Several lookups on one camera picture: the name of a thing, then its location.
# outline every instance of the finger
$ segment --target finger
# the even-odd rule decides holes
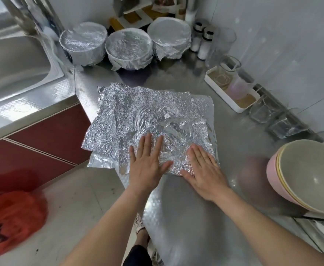
[[[145,138],[145,143],[144,143],[144,150],[142,155],[143,156],[150,156],[151,154],[151,133],[148,133],[146,138]]]
[[[129,156],[130,156],[130,164],[134,163],[136,161],[136,157],[134,153],[134,147],[132,145],[129,147]]]
[[[196,144],[191,144],[191,147],[194,150],[195,157],[198,160],[200,166],[203,166],[205,164],[205,160],[204,160],[203,156],[201,155],[198,146]]]
[[[204,161],[205,161],[207,164],[212,165],[211,160],[210,160],[210,158],[209,158],[209,156],[208,156],[208,154],[207,154],[208,152],[206,152],[206,151],[204,150],[204,148],[203,148],[202,146],[200,146],[200,145],[197,145],[197,147],[198,147],[198,149],[199,149],[199,151],[200,151],[200,153],[201,153],[201,156],[203,156]]]
[[[188,171],[181,170],[179,173],[181,174],[181,176],[183,176],[185,180],[188,181],[188,183],[191,184],[193,188],[196,188],[196,179]]]
[[[163,163],[160,167],[160,173],[164,174],[166,171],[168,171],[168,169],[172,166],[173,161],[166,161],[165,163]]]
[[[191,167],[193,168],[193,170],[201,167],[199,164],[199,161],[197,160],[197,158],[195,156],[194,149],[192,147],[190,147],[188,149],[187,155],[188,155],[188,159],[190,160]]]
[[[157,142],[155,143],[154,146],[154,150],[152,151],[152,155],[155,158],[158,158],[161,152],[161,148],[162,148],[162,144],[163,144],[163,136],[160,135],[160,137],[157,139]]]
[[[145,136],[141,136],[138,146],[138,152],[136,154],[137,158],[141,158],[142,153],[144,151],[144,143],[145,143]]]
[[[209,152],[207,152],[207,155],[209,156],[209,159],[210,159],[211,163],[213,164],[213,166],[220,168],[220,165],[216,162],[215,157],[213,155],[211,155]]]

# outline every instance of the black pants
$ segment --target black pants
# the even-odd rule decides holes
[[[152,266],[147,250],[141,245],[135,245],[126,257],[123,266]]]

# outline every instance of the beige bowl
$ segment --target beige bowl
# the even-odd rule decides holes
[[[324,144],[312,140],[287,144],[279,154],[279,169],[293,194],[324,213]]]

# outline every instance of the crumpled aluminum foil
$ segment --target crumpled aluminum foil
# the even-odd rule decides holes
[[[179,59],[190,48],[191,28],[176,18],[160,17],[150,24],[147,33],[154,42],[154,53],[162,58]]]
[[[149,35],[141,29],[127,28],[112,33],[105,44],[112,70],[145,68],[152,61],[152,44]]]
[[[60,35],[60,45],[72,57],[73,64],[95,65],[105,56],[107,29],[98,23],[83,22]]]
[[[82,148],[93,151],[89,167],[115,168],[120,137],[170,117],[204,118],[214,130],[214,105],[209,96],[118,83],[102,87],[99,92],[98,116],[82,143]],[[216,145],[214,131],[210,141]]]
[[[167,174],[179,175],[184,169],[193,174],[190,161],[186,156],[186,150],[192,143],[204,147],[215,155],[213,145],[210,142],[212,131],[203,118],[168,118],[149,128],[140,129],[120,138],[119,143],[119,174],[128,174],[130,170],[129,146],[134,147],[135,155],[141,136],[148,132],[152,134],[152,142],[156,142],[160,135],[164,136],[163,148],[160,153],[160,164],[165,161],[173,161],[173,165]]]

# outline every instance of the hand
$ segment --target hand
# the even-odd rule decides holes
[[[161,152],[163,136],[161,135],[151,153],[151,133],[142,136],[139,141],[137,154],[130,146],[130,186],[139,194],[150,194],[159,184],[162,175],[173,164],[173,161],[166,161],[160,166],[158,157]]]
[[[186,170],[180,174],[205,200],[215,202],[218,194],[228,189],[227,180],[215,158],[201,146],[192,144],[187,150],[195,178]]]

